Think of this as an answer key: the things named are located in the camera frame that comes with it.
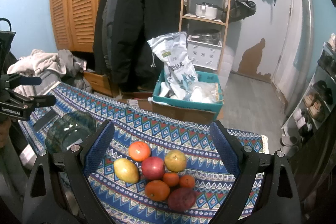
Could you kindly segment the dark green glass plate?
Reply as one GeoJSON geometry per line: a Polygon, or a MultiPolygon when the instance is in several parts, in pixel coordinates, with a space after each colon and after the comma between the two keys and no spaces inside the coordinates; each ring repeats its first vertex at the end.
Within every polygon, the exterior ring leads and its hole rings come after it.
{"type": "Polygon", "coordinates": [[[96,120],[87,112],[78,110],[64,114],[49,128],[45,139],[46,150],[50,154],[68,151],[95,133],[96,127],[96,120]]]}

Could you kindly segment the large orange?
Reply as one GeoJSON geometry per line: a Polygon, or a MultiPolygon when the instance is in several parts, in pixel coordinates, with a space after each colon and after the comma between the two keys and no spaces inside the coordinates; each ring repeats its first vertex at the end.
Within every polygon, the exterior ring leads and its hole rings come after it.
{"type": "Polygon", "coordinates": [[[129,146],[129,156],[135,161],[144,161],[151,155],[150,147],[143,141],[136,141],[129,146]]]}

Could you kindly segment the yellow pear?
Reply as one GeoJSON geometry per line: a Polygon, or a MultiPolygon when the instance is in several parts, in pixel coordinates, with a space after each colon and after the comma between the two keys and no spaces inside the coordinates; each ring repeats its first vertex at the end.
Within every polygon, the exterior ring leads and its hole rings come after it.
{"type": "Polygon", "coordinates": [[[114,173],[122,181],[128,184],[134,184],[139,180],[137,166],[126,158],[120,158],[114,161],[114,173]]]}

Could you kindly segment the small tangerine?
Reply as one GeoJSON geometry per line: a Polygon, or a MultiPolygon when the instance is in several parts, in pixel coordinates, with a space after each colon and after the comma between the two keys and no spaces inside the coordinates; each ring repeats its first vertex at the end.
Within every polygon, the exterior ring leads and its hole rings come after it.
{"type": "Polygon", "coordinates": [[[179,175],[177,173],[166,172],[163,174],[162,181],[169,187],[175,187],[179,184],[179,175]]]}
{"type": "Polygon", "coordinates": [[[195,186],[195,179],[189,174],[185,174],[179,178],[179,186],[182,188],[193,188],[195,186]]]}

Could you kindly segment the yellow-green pear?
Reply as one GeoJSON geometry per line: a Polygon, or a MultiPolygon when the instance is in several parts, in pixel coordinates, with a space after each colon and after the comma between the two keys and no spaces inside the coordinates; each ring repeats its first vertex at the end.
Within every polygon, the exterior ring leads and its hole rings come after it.
{"type": "Polygon", "coordinates": [[[177,149],[171,150],[164,158],[165,166],[172,172],[182,172],[187,166],[185,154],[177,149]]]}

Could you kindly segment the dark red apple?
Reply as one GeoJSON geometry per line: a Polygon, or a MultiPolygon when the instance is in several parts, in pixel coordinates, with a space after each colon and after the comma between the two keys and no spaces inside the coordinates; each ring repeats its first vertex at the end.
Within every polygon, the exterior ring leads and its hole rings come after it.
{"type": "Polygon", "coordinates": [[[197,195],[191,188],[179,188],[171,192],[167,199],[168,207],[175,211],[189,210],[196,203],[197,195]]]}

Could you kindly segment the orange front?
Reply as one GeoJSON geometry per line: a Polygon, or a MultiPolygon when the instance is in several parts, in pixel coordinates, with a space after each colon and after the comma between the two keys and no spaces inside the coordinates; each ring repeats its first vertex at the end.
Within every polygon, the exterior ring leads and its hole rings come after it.
{"type": "Polygon", "coordinates": [[[170,187],[161,180],[153,180],[146,184],[145,194],[153,201],[164,201],[170,194],[170,187]]]}

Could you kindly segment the black smartphone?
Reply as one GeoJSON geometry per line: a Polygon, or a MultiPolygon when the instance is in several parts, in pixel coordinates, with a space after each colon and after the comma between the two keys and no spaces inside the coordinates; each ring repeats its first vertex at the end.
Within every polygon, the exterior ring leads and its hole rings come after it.
{"type": "Polygon", "coordinates": [[[52,120],[58,118],[59,115],[54,109],[48,111],[44,116],[40,117],[33,125],[33,130],[35,132],[40,131],[42,128],[46,127],[52,120]]]}

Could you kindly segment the pile of grey clothes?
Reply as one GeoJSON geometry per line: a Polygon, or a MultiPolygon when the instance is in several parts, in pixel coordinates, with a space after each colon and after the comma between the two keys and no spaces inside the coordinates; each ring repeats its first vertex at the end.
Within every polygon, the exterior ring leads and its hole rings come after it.
{"type": "Polygon", "coordinates": [[[46,53],[32,50],[31,54],[19,58],[7,69],[7,74],[18,73],[21,76],[40,77],[39,85],[19,85],[14,89],[25,97],[45,94],[57,82],[64,82],[80,90],[91,93],[92,87],[84,78],[87,62],[75,57],[69,50],[46,53]]]}

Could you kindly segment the cardboard box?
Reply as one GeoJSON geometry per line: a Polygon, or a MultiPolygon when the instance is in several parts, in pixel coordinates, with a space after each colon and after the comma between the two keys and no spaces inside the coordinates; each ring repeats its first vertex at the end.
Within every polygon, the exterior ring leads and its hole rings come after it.
{"type": "Polygon", "coordinates": [[[148,100],[119,99],[117,101],[183,122],[210,124],[212,121],[222,120],[224,118],[224,107],[221,108],[219,114],[216,114],[210,111],[160,105],[148,100]]]}

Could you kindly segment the blue patterned tablecloth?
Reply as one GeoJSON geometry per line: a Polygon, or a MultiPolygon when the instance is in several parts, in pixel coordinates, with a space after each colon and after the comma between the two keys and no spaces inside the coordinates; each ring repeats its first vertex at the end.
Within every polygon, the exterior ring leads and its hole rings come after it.
{"type": "Polygon", "coordinates": [[[207,125],[181,122],[139,110],[127,104],[99,97],[64,83],[49,91],[56,97],[52,110],[56,117],[75,111],[88,112],[97,124],[114,122],[114,137],[96,172],[88,178],[98,199],[116,223],[209,223],[225,201],[234,176],[229,174],[209,136],[207,125]],[[165,202],[145,195],[146,180],[135,184],[121,181],[113,162],[128,158],[128,148],[136,141],[145,142],[153,156],[164,158],[177,149],[186,155],[183,174],[195,179],[197,200],[191,209],[177,213],[165,202]]]}

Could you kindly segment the clear plastic bag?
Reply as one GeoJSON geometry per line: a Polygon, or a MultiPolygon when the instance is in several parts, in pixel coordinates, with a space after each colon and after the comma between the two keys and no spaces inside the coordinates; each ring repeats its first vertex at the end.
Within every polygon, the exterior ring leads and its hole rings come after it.
{"type": "Polygon", "coordinates": [[[189,86],[187,100],[198,103],[222,103],[222,91],[218,83],[194,82],[189,86]]]}

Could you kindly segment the teal plastic bin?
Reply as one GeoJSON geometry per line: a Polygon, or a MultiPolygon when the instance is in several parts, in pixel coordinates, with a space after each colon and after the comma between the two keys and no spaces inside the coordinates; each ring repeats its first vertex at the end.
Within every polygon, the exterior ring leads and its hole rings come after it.
{"type": "Polygon", "coordinates": [[[223,110],[223,93],[219,81],[218,75],[214,73],[202,72],[197,71],[198,80],[200,82],[205,83],[217,83],[219,89],[219,102],[216,103],[201,103],[201,102],[190,102],[190,101],[183,101],[183,100],[176,100],[167,97],[160,97],[159,93],[161,91],[161,83],[164,82],[164,72],[162,71],[159,75],[159,79],[155,85],[153,91],[153,100],[155,103],[165,103],[169,106],[173,107],[180,107],[184,109],[194,109],[194,110],[201,110],[201,111],[209,111],[215,114],[215,119],[222,119],[224,117],[224,110],[223,110]]]}

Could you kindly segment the shoe rack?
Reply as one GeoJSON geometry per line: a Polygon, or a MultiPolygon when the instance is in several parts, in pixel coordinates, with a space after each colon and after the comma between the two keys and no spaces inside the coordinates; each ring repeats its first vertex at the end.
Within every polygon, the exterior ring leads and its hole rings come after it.
{"type": "Polygon", "coordinates": [[[281,151],[292,157],[322,126],[335,108],[335,34],[323,44],[315,72],[282,126],[281,151]]]}

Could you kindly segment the white patterned storage basket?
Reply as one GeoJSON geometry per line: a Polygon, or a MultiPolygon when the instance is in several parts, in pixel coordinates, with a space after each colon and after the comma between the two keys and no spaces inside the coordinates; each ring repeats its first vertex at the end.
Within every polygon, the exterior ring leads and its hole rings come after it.
{"type": "Polygon", "coordinates": [[[222,45],[197,41],[192,35],[187,37],[187,53],[194,66],[218,70],[222,56],[222,45]]]}

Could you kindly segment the white rice bag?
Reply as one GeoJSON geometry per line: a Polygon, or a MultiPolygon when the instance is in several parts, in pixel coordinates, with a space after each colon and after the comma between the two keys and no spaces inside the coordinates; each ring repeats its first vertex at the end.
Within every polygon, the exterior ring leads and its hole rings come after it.
{"type": "Polygon", "coordinates": [[[198,81],[187,52],[187,33],[174,32],[147,41],[152,52],[163,62],[163,75],[170,90],[179,100],[189,96],[189,86],[198,81]]]}

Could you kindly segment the steel pot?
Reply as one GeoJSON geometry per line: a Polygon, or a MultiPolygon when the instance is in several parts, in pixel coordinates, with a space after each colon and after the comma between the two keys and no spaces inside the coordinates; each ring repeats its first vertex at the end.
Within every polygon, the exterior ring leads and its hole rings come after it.
{"type": "Polygon", "coordinates": [[[218,44],[220,40],[220,31],[216,29],[199,29],[195,30],[191,35],[191,38],[194,41],[209,43],[209,44],[218,44]]]}

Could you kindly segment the black hanging jacket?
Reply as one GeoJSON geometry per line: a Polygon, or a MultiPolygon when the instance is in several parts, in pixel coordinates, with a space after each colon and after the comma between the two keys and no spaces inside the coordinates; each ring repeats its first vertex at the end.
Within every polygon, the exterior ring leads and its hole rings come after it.
{"type": "Polygon", "coordinates": [[[100,0],[93,54],[98,74],[110,72],[122,92],[152,91],[163,63],[148,41],[177,32],[181,0],[100,0]]]}

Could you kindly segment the white cooking pot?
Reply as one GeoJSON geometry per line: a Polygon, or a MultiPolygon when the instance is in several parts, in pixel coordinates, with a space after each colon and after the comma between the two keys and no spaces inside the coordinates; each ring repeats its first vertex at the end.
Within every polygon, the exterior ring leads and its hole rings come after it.
{"type": "Polygon", "coordinates": [[[227,12],[222,7],[214,3],[202,2],[202,3],[197,3],[195,5],[195,15],[197,17],[205,18],[205,19],[223,20],[226,17],[227,12]]]}

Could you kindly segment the grey backpack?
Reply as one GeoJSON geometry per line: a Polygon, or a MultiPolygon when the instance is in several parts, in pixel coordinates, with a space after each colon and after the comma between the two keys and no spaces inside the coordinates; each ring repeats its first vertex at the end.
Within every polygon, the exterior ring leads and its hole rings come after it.
{"type": "Polygon", "coordinates": [[[250,0],[231,0],[230,10],[224,9],[222,19],[227,19],[229,23],[237,22],[248,18],[256,13],[256,3],[250,0]]]}

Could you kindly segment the wooden shelf rack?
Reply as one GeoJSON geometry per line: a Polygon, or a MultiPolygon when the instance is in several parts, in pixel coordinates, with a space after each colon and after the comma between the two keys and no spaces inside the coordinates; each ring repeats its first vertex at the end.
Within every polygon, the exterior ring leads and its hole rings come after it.
{"type": "Polygon", "coordinates": [[[231,0],[181,0],[179,31],[197,70],[218,74],[224,55],[231,0]]]}

